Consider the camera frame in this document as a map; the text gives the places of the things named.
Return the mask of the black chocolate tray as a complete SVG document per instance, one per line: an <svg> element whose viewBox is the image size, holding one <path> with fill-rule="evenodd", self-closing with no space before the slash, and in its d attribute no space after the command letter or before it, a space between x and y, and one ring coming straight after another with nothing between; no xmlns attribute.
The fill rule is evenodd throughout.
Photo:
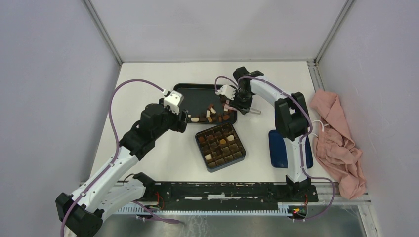
<svg viewBox="0 0 419 237"><path fill-rule="evenodd" d="M179 83L173 90L183 95L180 108L189 112L190 119L196 119L195 124L234 124L238 119L236 111L225 110L225 101L215 94L213 84Z"/></svg>

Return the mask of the blue chocolate box with insert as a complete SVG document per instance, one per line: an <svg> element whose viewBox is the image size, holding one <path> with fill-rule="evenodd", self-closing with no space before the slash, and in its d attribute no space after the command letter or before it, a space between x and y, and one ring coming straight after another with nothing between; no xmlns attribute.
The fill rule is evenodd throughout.
<svg viewBox="0 0 419 237"><path fill-rule="evenodd" d="M195 140L208 172L216 172L246 157L246 149L230 122L196 133Z"/></svg>

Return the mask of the blue box lid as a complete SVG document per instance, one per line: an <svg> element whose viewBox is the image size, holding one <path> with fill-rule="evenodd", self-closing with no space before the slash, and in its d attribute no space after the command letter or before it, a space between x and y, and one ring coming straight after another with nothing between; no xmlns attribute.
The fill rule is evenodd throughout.
<svg viewBox="0 0 419 237"><path fill-rule="evenodd" d="M286 153L286 146L283 137L276 131L270 130L268 133L269 152L271 165L274 168L288 168L288 159ZM306 149L306 167L310 169L314 165L313 155L310 141L307 138L305 143Z"/></svg>

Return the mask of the pink tongs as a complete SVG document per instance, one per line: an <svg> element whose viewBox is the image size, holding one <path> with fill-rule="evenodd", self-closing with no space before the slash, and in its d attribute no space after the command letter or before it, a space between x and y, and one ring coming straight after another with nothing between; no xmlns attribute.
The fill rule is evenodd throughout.
<svg viewBox="0 0 419 237"><path fill-rule="evenodd" d="M225 103L224 103L224 110L225 110L225 111L237 111L237 109L236 109L236 108L234 108L234 107L232 107L232 106L230 105L230 101L229 101L229 100L226 100L226 101L225 101Z"/></svg>

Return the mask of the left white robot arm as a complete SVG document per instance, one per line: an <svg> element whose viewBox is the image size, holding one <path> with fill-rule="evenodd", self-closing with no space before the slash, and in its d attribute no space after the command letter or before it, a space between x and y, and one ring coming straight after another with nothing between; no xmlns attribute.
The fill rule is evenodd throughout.
<svg viewBox="0 0 419 237"><path fill-rule="evenodd" d="M55 203L62 222L60 235L65 229L78 237L94 236L109 216L139 198L150 201L155 187L134 178L125 186L112 190L116 182L142 160L168 130L183 133L188 123L188 111L171 110L163 103L149 104L140 120L117 141L117 150L100 169L71 194L61 193Z"/></svg>

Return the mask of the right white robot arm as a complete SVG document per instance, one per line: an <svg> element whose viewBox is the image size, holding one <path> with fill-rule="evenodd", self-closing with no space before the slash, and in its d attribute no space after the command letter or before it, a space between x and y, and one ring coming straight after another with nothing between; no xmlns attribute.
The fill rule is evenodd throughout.
<svg viewBox="0 0 419 237"><path fill-rule="evenodd" d="M274 108L275 128L282 136L287 158L286 197L299 201L311 186L306 173L306 141L312 124L302 93L288 93L267 81L260 71L249 72L245 67L233 72L238 89L230 105L241 114L254 113L253 96L258 95Z"/></svg>

